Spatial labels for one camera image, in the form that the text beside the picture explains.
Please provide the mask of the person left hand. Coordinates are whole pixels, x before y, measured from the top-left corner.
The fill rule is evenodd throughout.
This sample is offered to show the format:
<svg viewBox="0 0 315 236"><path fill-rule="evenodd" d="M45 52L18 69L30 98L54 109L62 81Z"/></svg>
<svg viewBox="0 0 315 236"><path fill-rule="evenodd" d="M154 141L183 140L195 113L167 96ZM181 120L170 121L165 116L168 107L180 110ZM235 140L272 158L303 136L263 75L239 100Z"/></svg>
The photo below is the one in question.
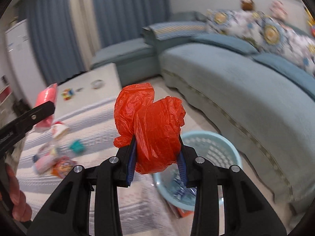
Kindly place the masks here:
<svg viewBox="0 0 315 236"><path fill-rule="evenodd" d="M26 202L26 196L20 190L19 181L9 164L5 164L8 176L9 195L13 203L12 217L19 222L28 222L32 217L32 209Z"/></svg>

